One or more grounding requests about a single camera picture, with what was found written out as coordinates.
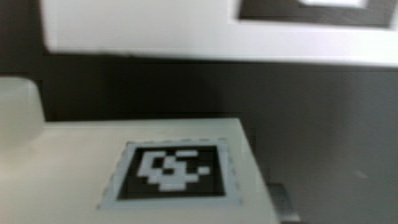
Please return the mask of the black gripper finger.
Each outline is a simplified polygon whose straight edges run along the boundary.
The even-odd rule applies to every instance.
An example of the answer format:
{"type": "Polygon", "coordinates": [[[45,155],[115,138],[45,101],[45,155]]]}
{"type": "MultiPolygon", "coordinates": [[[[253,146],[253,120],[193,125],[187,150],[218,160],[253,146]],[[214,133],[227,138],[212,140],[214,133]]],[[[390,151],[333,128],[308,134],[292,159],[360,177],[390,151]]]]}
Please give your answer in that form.
{"type": "Polygon", "coordinates": [[[299,224],[301,216],[294,208],[289,191],[283,184],[273,183],[269,185],[269,191],[271,191],[271,197],[273,197],[276,213],[278,213],[282,224],[299,224]]]}

